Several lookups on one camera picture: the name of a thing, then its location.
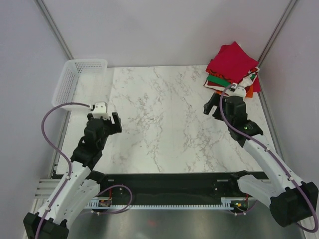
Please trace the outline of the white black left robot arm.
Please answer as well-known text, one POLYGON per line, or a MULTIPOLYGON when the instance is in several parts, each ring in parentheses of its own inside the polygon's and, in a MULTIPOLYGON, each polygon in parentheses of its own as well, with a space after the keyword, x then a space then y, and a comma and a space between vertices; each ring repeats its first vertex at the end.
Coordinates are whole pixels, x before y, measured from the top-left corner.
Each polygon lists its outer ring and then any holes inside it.
POLYGON ((29 239, 65 239, 74 220, 96 196, 109 192, 106 174, 93 168, 102 157, 109 136, 121 133, 116 112, 88 114, 84 135, 68 161, 66 173, 47 201, 35 213, 23 219, 29 239))

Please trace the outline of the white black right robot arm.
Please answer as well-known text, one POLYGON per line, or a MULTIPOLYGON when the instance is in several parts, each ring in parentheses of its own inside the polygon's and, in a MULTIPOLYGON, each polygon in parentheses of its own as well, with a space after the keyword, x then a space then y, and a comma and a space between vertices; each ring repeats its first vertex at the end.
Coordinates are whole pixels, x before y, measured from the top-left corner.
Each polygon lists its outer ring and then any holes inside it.
POLYGON ((247 151, 262 168, 270 183, 264 183, 252 173, 240 171, 232 174, 228 190, 234 196, 248 194, 267 206, 272 217, 282 227, 313 217, 317 232, 319 221, 316 207, 319 189, 296 175, 270 146, 262 129, 248 119, 246 104, 240 96, 222 96, 214 93, 204 105, 208 115, 216 107, 213 117, 225 122, 233 140, 247 151))

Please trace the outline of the crimson red t shirt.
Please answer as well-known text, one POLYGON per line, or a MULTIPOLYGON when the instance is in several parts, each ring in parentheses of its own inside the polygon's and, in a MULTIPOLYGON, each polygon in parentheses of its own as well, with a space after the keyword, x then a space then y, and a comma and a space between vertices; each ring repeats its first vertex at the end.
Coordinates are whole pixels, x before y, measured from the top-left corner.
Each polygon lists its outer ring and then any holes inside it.
POLYGON ((258 64, 257 60, 250 57, 234 41, 230 45, 222 45, 217 55, 207 65, 206 72, 218 73, 232 83, 239 83, 258 64))

